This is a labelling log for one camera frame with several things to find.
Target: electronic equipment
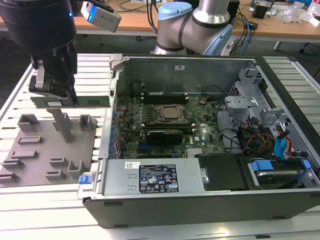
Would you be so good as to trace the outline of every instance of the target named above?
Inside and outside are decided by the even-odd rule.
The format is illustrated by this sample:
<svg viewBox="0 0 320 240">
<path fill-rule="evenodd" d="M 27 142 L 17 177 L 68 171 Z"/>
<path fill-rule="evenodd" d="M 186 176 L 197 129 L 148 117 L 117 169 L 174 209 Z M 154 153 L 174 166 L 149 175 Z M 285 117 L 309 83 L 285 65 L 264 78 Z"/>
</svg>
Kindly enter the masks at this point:
<svg viewBox="0 0 320 240">
<path fill-rule="evenodd" d="M 121 16 L 112 8 L 102 9 L 87 1 L 83 2 L 81 13 L 89 23 L 112 33 L 116 32 L 121 21 Z"/>
<path fill-rule="evenodd" d="M 266 12 L 271 9 L 273 2 L 264 1 L 264 0 L 254 0 L 253 2 L 253 13 L 252 17 L 256 19 L 263 19 L 266 15 Z"/>
<path fill-rule="evenodd" d="M 320 136 L 264 58 L 109 64 L 98 174 L 78 191 L 101 227 L 288 219 L 320 205 Z"/>
</svg>

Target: metal grid table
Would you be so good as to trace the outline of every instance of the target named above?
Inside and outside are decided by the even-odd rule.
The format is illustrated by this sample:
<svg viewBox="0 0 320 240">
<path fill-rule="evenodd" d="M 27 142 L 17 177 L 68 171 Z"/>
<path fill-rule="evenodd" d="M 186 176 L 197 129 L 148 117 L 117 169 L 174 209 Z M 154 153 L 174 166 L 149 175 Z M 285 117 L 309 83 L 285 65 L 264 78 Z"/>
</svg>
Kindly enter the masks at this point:
<svg viewBox="0 0 320 240">
<path fill-rule="evenodd" d="M 79 96 L 107 94 L 110 83 L 109 56 L 78 55 L 75 90 Z M 28 92 L 28 83 L 34 73 L 29 66 L 0 111 L 0 162 L 6 158 L 19 131 L 17 122 L 21 114 L 34 113 L 39 119 L 52 119 L 45 110 L 36 109 L 30 100 L 34 94 Z M 67 112 L 70 118 L 90 114 L 98 120 L 91 164 L 91 171 L 96 170 L 105 110 L 81 108 L 65 109 L 63 112 Z M 78 184 L 0 188 L 0 239 L 248 240 L 256 239 L 256 235 L 270 235 L 271 239 L 281 240 L 320 239 L 320 207 L 288 220 L 103 229 L 77 199 L 77 190 Z"/>
</svg>

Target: warning label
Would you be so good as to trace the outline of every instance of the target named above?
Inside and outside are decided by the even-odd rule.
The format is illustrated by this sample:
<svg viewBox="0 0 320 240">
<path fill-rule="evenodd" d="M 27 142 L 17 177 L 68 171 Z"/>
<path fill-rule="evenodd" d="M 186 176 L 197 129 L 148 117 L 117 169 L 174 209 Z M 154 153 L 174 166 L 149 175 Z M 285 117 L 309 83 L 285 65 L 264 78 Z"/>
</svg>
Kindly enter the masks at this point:
<svg viewBox="0 0 320 240">
<path fill-rule="evenodd" d="M 140 165 L 139 191 L 142 194 L 179 192 L 175 164 Z"/>
</svg>

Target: wooden desk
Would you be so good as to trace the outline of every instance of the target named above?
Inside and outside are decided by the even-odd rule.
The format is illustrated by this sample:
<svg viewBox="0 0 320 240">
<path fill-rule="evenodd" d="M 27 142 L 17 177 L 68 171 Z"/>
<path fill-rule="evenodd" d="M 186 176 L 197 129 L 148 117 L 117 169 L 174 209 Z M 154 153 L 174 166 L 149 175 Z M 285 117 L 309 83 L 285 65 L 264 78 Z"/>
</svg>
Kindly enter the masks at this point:
<svg viewBox="0 0 320 240">
<path fill-rule="evenodd" d="M 124 0 L 111 0 L 110 5 L 116 10 L 121 11 L 118 4 Z M 240 9 L 248 4 L 250 0 L 240 0 Z M 143 6 L 139 3 L 125 3 L 123 5 L 128 9 Z M 249 19 L 252 12 L 242 9 L 242 13 Z M 75 25 L 78 34 L 100 34 L 100 35 L 132 35 L 132 36 L 155 36 L 151 31 L 145 12 L 120 12 L 122 20 L 119 24 L 118 31 L 115 33 L 108 32 L 88 23 L 82 16 L 75 17 Z M 153 11 L 153 18 L 157 25 L 157 13 Z M 276 16 L 266 16 L 264 19 L 250 18 L 258 25 L 254 33 L 254 39 L 265 41 L 282 41 L 282 42 L 310 42 L 320 43 L 320 27 L 314 27 L 311 23 L 302 21 L 302 23 L 281 23 Z M 3 20 L 0 18 L 0 30 L 5 31 Z M 233 24 L 232 35 L 241 35 L 243 27 L 239 20 Z"/>
</svg>

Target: ur robot arm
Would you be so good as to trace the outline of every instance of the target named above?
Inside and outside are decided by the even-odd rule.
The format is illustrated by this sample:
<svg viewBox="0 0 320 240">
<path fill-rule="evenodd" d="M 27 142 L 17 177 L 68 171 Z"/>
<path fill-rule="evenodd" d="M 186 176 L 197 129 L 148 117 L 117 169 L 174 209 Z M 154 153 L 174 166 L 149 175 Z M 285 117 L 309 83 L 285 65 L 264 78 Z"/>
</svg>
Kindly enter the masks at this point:
<svg viewBox="0 0 320 240">
<path fill-rule="evenodd" d="M 193 12 L 186 2 L 164 4 L 159 8 L 153 54 L 185 55 L 187 48 L 219 55 L 232 33 L 228 4 L 229 0 L 200 0 Z"/>
<path fill-rule="evenodd" d="M 103 0 L 84 2 L 81 12 L 88 22 L 112 32 L 121 20 Z M 70 0 L 0 0 L 0 15 L 37 70 L 29 91 L 59 98 L 61 106 L 79 106 L 74 88 L 76 27 Z"/>
</svg>

